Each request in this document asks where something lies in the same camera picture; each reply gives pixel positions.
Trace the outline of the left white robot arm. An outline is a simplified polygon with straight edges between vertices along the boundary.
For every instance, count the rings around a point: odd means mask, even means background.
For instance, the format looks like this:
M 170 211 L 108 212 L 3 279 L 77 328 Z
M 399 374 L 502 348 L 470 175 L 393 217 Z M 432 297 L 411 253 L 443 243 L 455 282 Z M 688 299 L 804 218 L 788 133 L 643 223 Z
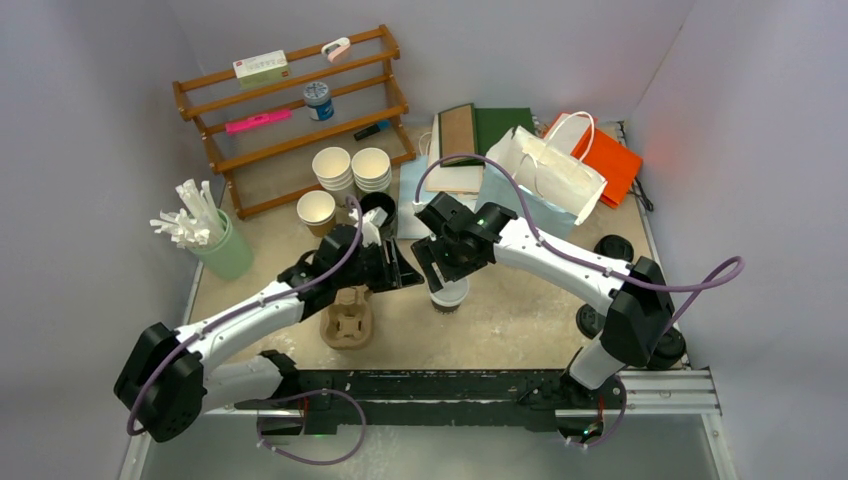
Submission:
M 126 431 L 169 441 L 201 414 L 212 372 L 255 341 L 329 307 L 346 288 L 391 292 L 424 283 L 395 240 L 364 245 L 362 232 L 335 226 L 246 300 L 192 325 L 144 329 L 113 387 L 128 409 Z

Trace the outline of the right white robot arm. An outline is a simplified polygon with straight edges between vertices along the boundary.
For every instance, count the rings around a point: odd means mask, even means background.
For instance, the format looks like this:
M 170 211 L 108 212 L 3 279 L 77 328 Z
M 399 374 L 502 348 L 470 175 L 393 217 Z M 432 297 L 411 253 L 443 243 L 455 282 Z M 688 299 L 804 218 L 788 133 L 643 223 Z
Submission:
M 584 407 L 607 379 L 627 366 L 645 366 L 675 312 L 659 265 L 641 257 L 634 263 L 549 239 L 516 212 L 493 202 L 472 211 L 440 193 L 413 206 L 430 231 L 412 245 L 431 292 L 458 282 L 489 264 L 528 272 L 577 296 L 605 320 L 582 348 L 561 381 L 564 399 Z

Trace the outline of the light blue paper bag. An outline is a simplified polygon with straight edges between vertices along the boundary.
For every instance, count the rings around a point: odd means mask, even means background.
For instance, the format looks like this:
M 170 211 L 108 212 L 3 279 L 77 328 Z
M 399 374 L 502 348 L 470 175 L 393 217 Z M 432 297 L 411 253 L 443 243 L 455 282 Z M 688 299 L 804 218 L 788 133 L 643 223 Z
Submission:
M 497 165 L 485 166 L 475 207 L 487 202 L 524 212 L 540 230 L 566 240 L 592 213 L 607 186 L 606 178 L 574 151 L 578 142 L 595 140 L 595 123 L 585 111 L 562 114 L 540 138 L 513 127 L 486 153 Z

